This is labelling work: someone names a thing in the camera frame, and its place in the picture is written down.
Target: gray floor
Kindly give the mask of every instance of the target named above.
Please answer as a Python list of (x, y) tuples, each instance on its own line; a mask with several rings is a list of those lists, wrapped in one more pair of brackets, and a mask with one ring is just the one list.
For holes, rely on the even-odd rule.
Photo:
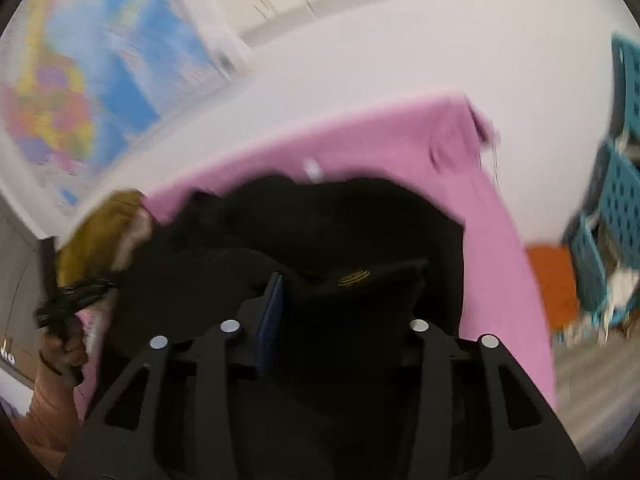
[(558, 416), (591, 465), (620, 443), (640, 412), (640, 330), (629, 339), (611, 332), (604, 348), (590, 338), (554, 354)]

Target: gold logo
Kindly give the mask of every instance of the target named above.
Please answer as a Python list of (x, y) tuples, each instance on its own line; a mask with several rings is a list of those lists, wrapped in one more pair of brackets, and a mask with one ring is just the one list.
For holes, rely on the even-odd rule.
[(338, 286), (353, 285), (354, 283), (366, 280), (370, 274), (371, 273), (368, 270), (356, 270), (356, 272), (352, 272), (351, 274), (341, 277), (338, 280)]

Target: olive green cloth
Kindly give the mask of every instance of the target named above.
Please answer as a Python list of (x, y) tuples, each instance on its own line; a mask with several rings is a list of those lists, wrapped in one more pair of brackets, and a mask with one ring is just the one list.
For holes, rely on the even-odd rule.
[(111, 268), (120, 238), (136, 215), (142, 193), (114, 192), (86, 218), (58, 253), (58, 285), (67, 286)]

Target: world map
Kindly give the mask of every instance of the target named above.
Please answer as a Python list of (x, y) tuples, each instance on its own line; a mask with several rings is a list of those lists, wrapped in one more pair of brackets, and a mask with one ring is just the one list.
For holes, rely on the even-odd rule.
[(4, 127), (69, 211), (143, 134), (229, 79), (179, 0), (23, 0), (0, 60)]

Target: hand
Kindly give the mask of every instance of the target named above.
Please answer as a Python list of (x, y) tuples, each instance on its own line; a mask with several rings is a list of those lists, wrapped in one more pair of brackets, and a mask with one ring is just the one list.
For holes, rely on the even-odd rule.
[(84, 347), (84, 333), (80, 322), (69, 324), (70, 338), (66, 344), (53, 334), (45, 334), (42, 338), (40, 355), (45, 364), (53, 371), (60, 373), (63, 365), (82, 367), (89, 360)]

